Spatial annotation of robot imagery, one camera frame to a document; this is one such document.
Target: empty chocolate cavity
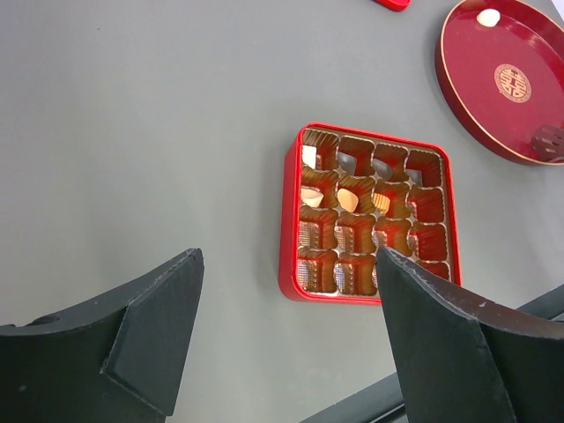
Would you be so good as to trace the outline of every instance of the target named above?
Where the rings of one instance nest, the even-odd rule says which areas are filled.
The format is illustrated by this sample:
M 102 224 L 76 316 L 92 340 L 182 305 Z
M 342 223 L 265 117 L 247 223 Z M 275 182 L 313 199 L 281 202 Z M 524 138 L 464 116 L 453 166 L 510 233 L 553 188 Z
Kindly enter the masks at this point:
M 407 150 L 404 147 L 397 147 L 389 144 L 377 144 L 374 151 L 374 158 L 387 164 L 391 169 L 391 175 L 384 178 L 390 182 L 407 181 L 407 174 L 404 170 Z
M 386 182 L 378 181 L 374 193 L 381 194 L 390 199 L 390 208 L 386 216 L 393 219 L 405 219 L 410 215 L 407 210 L 406 198 L 409 192 L 409 185 L 405 182 Z
M 374 150 L 374 143 L 367 139 L 356 137 L 342 137 L 338 145 L 339 152 L 356 159 L 356 166 L 351 176 L 370 176 L 374 174 L 372 168 L 372 151 Z
M 312 209 L 303 205 L 300 208 L 300 246 L 334 249 L 337 239 L 333 228 L 337 218 L 338 213 L 334 210 Z
M 337 192 L 335 190 L 337 182 L 337 172 L 313 170 L 310 167 L 303 167 L 301 169 L 301 187 L 313 189 L 323 194 L 323 199 L 318 205 L 319 207 L 333 208 L 338 206 Z
M 333 276 L 337 253 L 335 251 L 298 250 L 296 275 L 300 286 L 311 293 L 334 293 L 337 284 Z
M 337 135 L 322 130 L 306 130 L 303 134 L 303 145 L 315 147 L 315 166 L 312 168 L 333 170 L 338 167 Z
M 422 187 L 440 187 L 442 184 L 441 156 L 433 152 L 411 150 L 405 168 L 421 172 L 421 181 L 417 183 Z
M 439 188 L 412 187 L 407 206 L 419 222 L 439 223 L 444 220 L 444 197 Z
M 374 253 L 372 228 L 375 222 L 375 217 L 370 214 L 342 213 L 335 223 L 338 246 L 346 253 Z
M 421 260 L 447 259 L 447 231 L 443 224 L 415 222 L 409 232 L 410 249 Z
M 340 293 L 348 295 L 375 295 L 372 280 L 375 257 L 343 253 L 335 264 L 335 281 Z
M 444 262 L 425 262 L 423 260 L 419 260 L 417 264 L 439 278 L 450 280 L 449 266 Z
M 407 245 L 407 234 L 412 224 L 405 219 L 379 218 L 374 227 L 374 237 L 378 247 L 387 246 L 400 252 L 404 256 L 410 256 L 412 251 Z
M 354 172 L 356 170 L 356 157 L 344 154 L 343 152 L 338 152 L 337 162 L 345 172 L 354 176 Z
M 372 204 L 372 192 L 375 186 L 375 179 L 371 177 L 355 177 L 344 174 L 338 181 L 338 189 L 351 191 L 359 202 L 354 210 L 343 207 L 348 212 L 372 213 L 375 210 Z

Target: gray surface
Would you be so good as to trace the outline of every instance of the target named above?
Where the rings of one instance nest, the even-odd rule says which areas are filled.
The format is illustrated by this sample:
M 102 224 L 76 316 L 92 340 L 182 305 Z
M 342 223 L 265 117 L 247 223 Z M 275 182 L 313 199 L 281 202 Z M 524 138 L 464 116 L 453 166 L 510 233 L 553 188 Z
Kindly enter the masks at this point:
M 379 308 L 278 290 L 283 157 L 315 120 L 446 149 L 466 287 L 514 307 L 559 285 L 564 169 L 498 158 L 453 117 L 432 63 L 453 4 L 2 2 L 0 322 L 201 247 L 171 422 L 295 422 L 393 372 Z

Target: red plate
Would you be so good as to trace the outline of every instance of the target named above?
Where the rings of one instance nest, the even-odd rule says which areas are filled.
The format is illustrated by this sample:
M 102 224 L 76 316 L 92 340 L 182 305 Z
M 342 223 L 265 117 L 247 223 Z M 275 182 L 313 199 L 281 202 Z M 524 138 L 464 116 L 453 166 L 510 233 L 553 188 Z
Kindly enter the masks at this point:
M 488 28 L 484 9 L 500 12 Z M 531 138 L 544 124 L 564 128 L 564 32 L 517 0 L 464 0 L 450 12 L 435 50 L 442 92 L 464 127 L 505 159 L 541 161 Z

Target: red tin box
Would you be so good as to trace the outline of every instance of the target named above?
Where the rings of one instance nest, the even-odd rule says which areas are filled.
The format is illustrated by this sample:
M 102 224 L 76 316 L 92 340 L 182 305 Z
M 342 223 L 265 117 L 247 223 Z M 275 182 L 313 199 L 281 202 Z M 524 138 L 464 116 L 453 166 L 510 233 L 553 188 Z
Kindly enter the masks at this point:
M 386 6 L 393 11 L 403 11 L 411 0 L 376 0 L 377 3 Z
M 302 161 L 304 145 L 315 147 L 313 167 Z M 353 168 L 344 157 L 354 159 Z M 323 194 L 318 207 L 302 202 L 302 188 Z M 358 198 L 351 212 L 341 207 L 339 189 Z M 375 194 L 390 200 L 385 214 Z M 280 290 L 295 301 L 381 304 L 375 252 L 382 245 L 461 285 L 447 154 L 410 139 L 306 125 L 286 154 Z

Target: red object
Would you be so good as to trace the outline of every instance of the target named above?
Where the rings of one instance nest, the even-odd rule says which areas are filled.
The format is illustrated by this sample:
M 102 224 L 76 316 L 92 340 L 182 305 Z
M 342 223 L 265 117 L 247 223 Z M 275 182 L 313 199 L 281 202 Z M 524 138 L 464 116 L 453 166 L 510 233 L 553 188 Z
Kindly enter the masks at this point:
M 388 9 L 393 11 L 402 11 L 407 6 L 411 0 L 375 0 L 377 3 L 386 6 Z
M 494 27 L 476 17 L 500 12 Z M 564 126 L 564 32 L 517 0 L 465 0 L 445 20 L 435 50 L 442 92 L 484 146 L 524 165 L 546 163 L 531 139 L 542 125 Z
M 458 238 L 456 233 L 456 217 L 455 217 L 455 206 L 454 206 L 454 199 L 453 199 L 453 192 L 452 192 L 452 176 L 450 172 L 450 164 L 449 158 L 447 154 L 438 146 L 436 145 L 429 145 L 424 144 L 419 141 L 412 141 L 410 139 L 404 139 L 400 137 L 392 137 L 389 135 L 382 135 L 376 134 L 371 132 L 366 132 L 363 130 L 353 130 L 344 127 L 338 127 L 334 125 L 329 125 L 327 123 L 318 123 L 312 122 L 306 125 L 304 128 L 301 129 L 300 133 L 296 137 L 295 141 L 290 146 L 286 154 L 286 163 L 285 163 L 285 170 L 284 170 L 284 194 L 283 194 L 283 205 L 282 205 L 282 226 L 281 226 L 281 235 L 280 235 L 280 261 L 279 261 L 279 268 L 278 268 L 278 284 L 280 286 L 280 290 L 286 297 L 291 300 L 295 301 L 321 301 L 321 302 L 338 302 L 338 303 L 345 303 L 345 304 L 381 304 L 380 298 L 374 296 L 375 289 L 372 286 L 362 286 L 359 288 L 358 292 L 361 294 L 358 295 L 343 295 L 338 294 L 338 290 L 335 287 L 335 282 L 333 279 L 333 266 L 339 266 L 339 264 L 343 265 L 351 265 L 356 266 L 354 267 L 355 271 L 361 272 L 362 275 L 366 277 L 366 272 L 372 271 L 374 266 L 374 256 L 370 256 L 368 254 L 346 254 L 341 253 L 340 256 L 337 255 L 335 250 L 333 249 L 337 242 L 332 239 L 333 230 L 330 228 L 329 233 L 327 234 L 325 229 L 323 229 L 328 222 L 334 222 L 337 218 L 337 213 L 334 211 L 334 205 L 322 203 L 321 207 L 323 209 L 311 209 L 308 208 L 308 218 L 304 219 L 303 210 L 301 207 L 303 206 L 301 203 L 301 186 L 302 186 L 302 172 L 306 175 L 310 175 L 314 173 L 314 170 L 311 170 L 308 167 L 304 167 L 302 169 L 301 163 L 301 149 L 304 144 L 304 133 L 308 130 L 317 130 L 323 133 L 327 132 L 330 134 L 337 134 L 340 136 L 338 142 L 342 144 L 343 138 L 348 138 L 350 141 L 350 137 L 356 137 L 355 139 L 360 138 L 368 138 L 373 139 L 376 143 L 376 148 L 374 152 L 374 157 L 380 159 L 381 157 L 377 157 L 380 151 L 382 157 L 389 157 L 391 154 L 395 152 L 391 150 L 403 150 L 407 149 L 410 152 L 410 156 L 406 158 L 406 163 L 410 166 L 410 159 L 412 160 L 413 167 L 419 167 L 423 172 L 423 184 L 424 188 L 414 187 L 409 190 L 409 195 L 407 195 L 407 191 L 405 192 L 406 197 L 404 199 L 404 204 L 402 207 L 398 208 L 396 211 L 390 208 L 390 211 L 385 216 L 380 216 L 377 219 L 377 223 L 375 223 L 375 229 L 381 230 L 381 234 L 385 234 L 388 239 L 388 245 L 392 248 L 398 249 L 400 252 L 405 254 L 405 251 L 411 252 L 408 250 L 407 247 L 407 229 L 403 228 L 402 225 L 405 223 L 411 226 L 409 220 L 406 219 L 407 215 L 410 214 L 407 207 L 408 204 L 418 204 L 417 205 L 417 212 L 414 212 L 416 215 L 416 220 L 418 219 L 421 222 L 421 228 L 418 227 L 418 231 L 421 234 L 429 233 L 431 238 L 434 236 L 435 233 L 440 233 L 441 229 L 436 226 L 441 226 L 441 228 L 448 228 L 448 232 L 446 235 L 446 246 L 449 249 L 449 264 L 446 265 L 444 262 L 440 263 L 431 263 L 431 262 L 421 262 L 421 265 L 428 268 L 430 271 L 433 271 L 439 276 L 442 277 L 449 277 L 450 280 L 455 283 L 456 285 L 462 284 L 461 278 L 461 271 L 460 271 L 460 258 L 459 258 L 459 251 L 458 251 Z M 327 138 L 324 141 L 328 141 L 324 145 L 330 145 L 330 140 Z M 337 150 L 334 150 L 333 153 L 327 153 L 326 150 L 323 150 L 321 154 L 327 155 L 325 158 L 321 158 L 325 161 L 318 161 L 318 163 L 328 163 L 329 169 L 334 168 L 337 166 L 335 160 L 333 160 L 334 155 L 336 154 Z M 442 169 L 442 180 L 439 181 L 440 186 L 435 186 L 436 188 L 430 188 L 434 186 L 436 182 L 436 171 L 432 169 L 432 162 L 436 160 L 439 163 L 440 169 Z M 334 171 L 317 171 L 320 175 L 328 175 L 334 173 Z M 351 177 L 348 175 L 341 176 L 341 181 L 350 180 Z M 391 179 L 403 182 L 387 182 L 383 179 L 375 176 L 357 176 L 357 180 L 366 180 L 369 178 L 375 178 L 378 180 L 378 183 L 373 185 L 373 191 L 370 192 L 386 192 L 385 190 L 391 187 L 398 187 L 398 190 L 401 189 L 403 186 L 407 186 L 406 183 L 407 175 L 400 170 L 395 171 L 394 175 L 392 175 Z M 444 198 L 439 197 L 439 201 L 443 202 L 443 206 L 439 203 L 441 208 L 440 211 L 435 212 L 432 207 L 436 207 L 435 199 L 437 198 L 437 191 L 440 190 L 444 192 Z M 422 191 L 428 192 L 428 196 L 424 196 Z M 319 222 L 321 226 L 320 233 L 323 232 L 321 237 L 324 237 L 324 241 L 320 241 L 321 247 L 328 247 L 329 249 L 325 250 L 315 250 L 312 249 L 308 252 L 308 256 L 306 259 L 310 259 L 312 261 L 318 260 L 321 264 L 319 270 L 315 270 L 319 273 L 319 284 L 318 289 L 321 292 L 310 292 L 307 291 L 302 287 L 300 282 L 298 281 L 298 261 L 299 261 L 299 248 L 301 242 L 299 241 L 300 238 L 300 228 L 301 222 L 302 224 L 307 223 L 304 221 L 309 220 L 309 216 L 313 216 L 314 213 L 317 213 L 319 217 Z M 346 219 L 348 216 L 349 218 L 352 217 L 353 219 L 357 219 L 356 223 L 350 225 L 352 230 L 358 229 L 359 231 L 368 224 L 373 225 L 370 223 L 372 219 L 373 222 L 376 221 L 374 214 L 364 214 L 360 215 L 351 215 L 347 214 L 346 212 L 341 213 L 341 217 L 339 218 L 338 222 L 341 219 Z M 437 224 L 435 222 L 441 220 L 443 223 Z M 359 248 L 362 250 L 357 250 L 360 253 L 374 253 L 374 244 L 369 243 L 366 244 L 365 238 L 357 237 L 355 240 L 359 241 Z M 420 254 L 422 256 L 419 257 L 420 260 L 442 260 L 443 257 L 432 257 L 431 253 L 427 253 L 427 241 L 425 238 L 419 238 L 419 241 L 422 243 L 419 245 Z

